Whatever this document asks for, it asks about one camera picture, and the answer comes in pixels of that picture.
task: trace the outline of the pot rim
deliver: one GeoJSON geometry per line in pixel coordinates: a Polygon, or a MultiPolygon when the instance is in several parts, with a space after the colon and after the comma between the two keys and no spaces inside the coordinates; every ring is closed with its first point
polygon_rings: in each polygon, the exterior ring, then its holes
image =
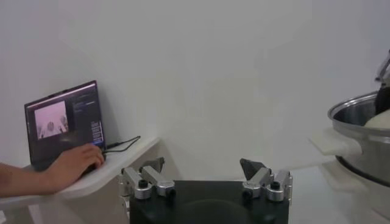
{"type": "Polygon", "coordinates": [[[341,110],[348,108],[352,105],[356,105],[358,103],[371,100],[376,97],[378,91],[374,91],[368,94],[364,94],[358,97],[347,99],[341,103],[336,104],[335,106],[331,107],[328,111],[328,117],[333,121],[334,125],[340,125],[345,128],[355,130],[355,131],[362,131],[367,134],[371,135],[379,135],[379,136],[390,136],[390,128],[367,128],[360,125],[350,124],[346,122],[339,121],[334,118],[334,116],[340,112],[341,110]]]}

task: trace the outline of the human arm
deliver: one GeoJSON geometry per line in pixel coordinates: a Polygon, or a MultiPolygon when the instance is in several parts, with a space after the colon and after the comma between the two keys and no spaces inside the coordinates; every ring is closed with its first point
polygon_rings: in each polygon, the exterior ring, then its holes
{"type": "Polygon", "coordinates": [[[99,168],[103,162],[101,150],[87,144],[63,152],[43,172],[0,163],[0,198],[54,194],[73,184],[88,166],[94,164],[99,168]]]}

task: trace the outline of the finger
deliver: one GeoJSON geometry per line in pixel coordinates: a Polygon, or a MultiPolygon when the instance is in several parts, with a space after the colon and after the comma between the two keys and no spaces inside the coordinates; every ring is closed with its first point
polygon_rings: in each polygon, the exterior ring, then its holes
{"type": "Polygon", "coordinates": [[[93,145],[93,144],[85,144],[83,146],[81,146],[82,148],[82,152],[89,152],[91,150],[100,150],[100,148],[96,145],[93,145]]]}
{"type": "Polygon", "coordinates": [[[94,164],[96,166],[96,168],[99,168],[102,165],[100,159],[97,156],[91,156],[91,157],[88,157],[84,160],[85,168],[87,168],[88,166],[90,166],[92,164],[94,164]]]}
{"type": "Polygon", "coordinates": [[[89,151],[89,152],[84,154],[84,158],[89,158],[91,156],[96,156],[97,158],[99,158],[101,164],[104,163],[104,157],[103,157],[102,151],[100,149],[98,151],[95,151],[95,150],[89,151]]]}

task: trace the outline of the laptop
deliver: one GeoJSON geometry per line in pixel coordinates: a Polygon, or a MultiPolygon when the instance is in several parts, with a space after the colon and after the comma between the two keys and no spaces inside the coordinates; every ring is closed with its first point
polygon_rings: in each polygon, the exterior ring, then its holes
{"type": "Polygon", "coordinates": [[[37,171],[47,169],[65,150],[92,143],[105,150],[96,81],[27,103],[30,161],[37,171]]]}

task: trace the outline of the pot handle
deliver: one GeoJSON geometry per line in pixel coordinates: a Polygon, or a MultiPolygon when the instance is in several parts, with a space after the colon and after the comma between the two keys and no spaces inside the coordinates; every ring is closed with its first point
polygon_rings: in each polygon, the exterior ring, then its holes
{"type": "Polygon", "coordinates": [[[361,155],[363,153],[358,141],[338,133],[333,128],[326,128],[314,134],[310,142],[325,156],[361,155]]]}

